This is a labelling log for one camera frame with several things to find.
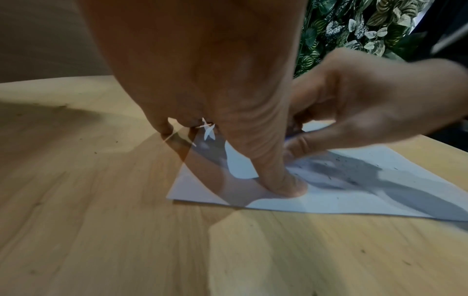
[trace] paper scrap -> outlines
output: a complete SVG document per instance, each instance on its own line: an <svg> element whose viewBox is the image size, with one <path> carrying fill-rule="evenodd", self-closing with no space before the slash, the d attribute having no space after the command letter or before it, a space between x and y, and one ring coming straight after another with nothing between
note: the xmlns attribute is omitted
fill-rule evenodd
<svg viewBox="0 0 468 296"><path fill-rule="evenodd" d="M323 126L312 122L304 131ZM205 142L200 133L194 143L168 199L275 211L468 221L465 191L382 145L333 150L288 165L308 183L308 191L285 198L263 188L250 160L231 151L221 135Z"/></svg>

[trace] table surface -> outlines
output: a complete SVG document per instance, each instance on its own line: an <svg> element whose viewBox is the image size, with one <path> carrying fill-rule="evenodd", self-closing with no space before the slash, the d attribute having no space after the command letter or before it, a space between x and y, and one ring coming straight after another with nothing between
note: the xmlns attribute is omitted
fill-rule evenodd
<svg viewBox="0 0 468 296"><path fill-rule="evenodd" d="M468 154L426 137L391 148L468 190ZM0 84L0 295L468 291L466 223L166 200L186 153L112 77Z"/></svg>

